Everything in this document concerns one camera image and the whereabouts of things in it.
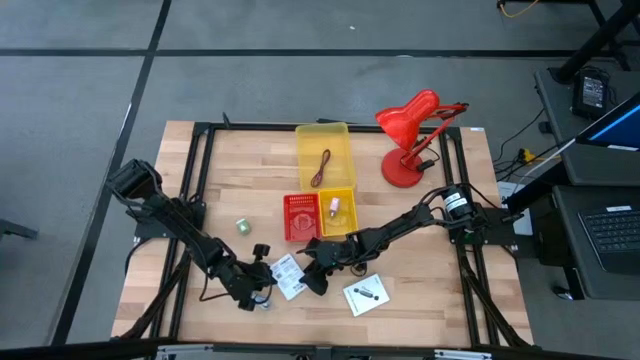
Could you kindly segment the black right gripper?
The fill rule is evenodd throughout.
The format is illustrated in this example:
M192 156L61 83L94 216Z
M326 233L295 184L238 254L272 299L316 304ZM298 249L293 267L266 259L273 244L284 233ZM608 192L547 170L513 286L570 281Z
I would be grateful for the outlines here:
M326 270L359 263L361 248L354 236L347 236L340 242L312 238L310 247L298 250L297 254L312 258L311 270ZM319 296L323 296L328 289L327 276L323 272L306 272L299 282Z

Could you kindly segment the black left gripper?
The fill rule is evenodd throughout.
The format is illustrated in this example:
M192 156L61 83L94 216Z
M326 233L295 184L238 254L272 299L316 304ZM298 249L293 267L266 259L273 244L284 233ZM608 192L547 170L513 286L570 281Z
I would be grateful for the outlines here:
M256 306L268 309L275 281L270 266L264 262L270 246L256 244L254 261L242 262L233 252L224 254L213 266L212 277L217 278L227 294L238 302L241 310L253 311Z

